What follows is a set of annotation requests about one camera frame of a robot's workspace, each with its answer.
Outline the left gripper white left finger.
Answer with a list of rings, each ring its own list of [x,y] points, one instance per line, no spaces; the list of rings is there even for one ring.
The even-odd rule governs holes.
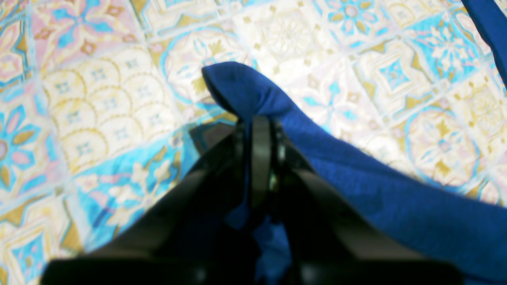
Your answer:
[[[254,242],[226,217],[241,205],[243,122],[129,229],[76,258],[49,263],[42,285],[252,285]]]

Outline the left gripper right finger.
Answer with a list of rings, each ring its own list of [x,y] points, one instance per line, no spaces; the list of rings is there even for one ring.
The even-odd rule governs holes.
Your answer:
[[[292,264],[282,285],[462,285],[433,261],[364,220],[289,141],[281,124],[252,120],[252,209],[284,225]]]

